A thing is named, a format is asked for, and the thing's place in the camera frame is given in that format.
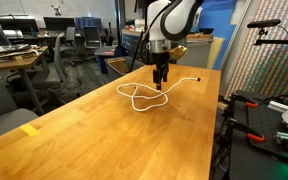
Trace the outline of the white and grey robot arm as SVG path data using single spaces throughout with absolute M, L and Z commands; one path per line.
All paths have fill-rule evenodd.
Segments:
M 181 41 L 190 33 L 194 16 L 204 0 L 156 0 L 147 9 L 148 51 L 152 63 L 153 82 L 162 89 L 169 72 L 169 50 L 172 41 Z

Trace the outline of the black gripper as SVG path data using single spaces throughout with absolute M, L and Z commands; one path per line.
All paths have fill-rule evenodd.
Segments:
M 161 82 L 167 82 L 170 55 L 168 52 L 153 53 L 152 57 L 153 63 L 156 65 L 153 70 L 153 82 L 156 83 L 157 90 L 161 90 Z

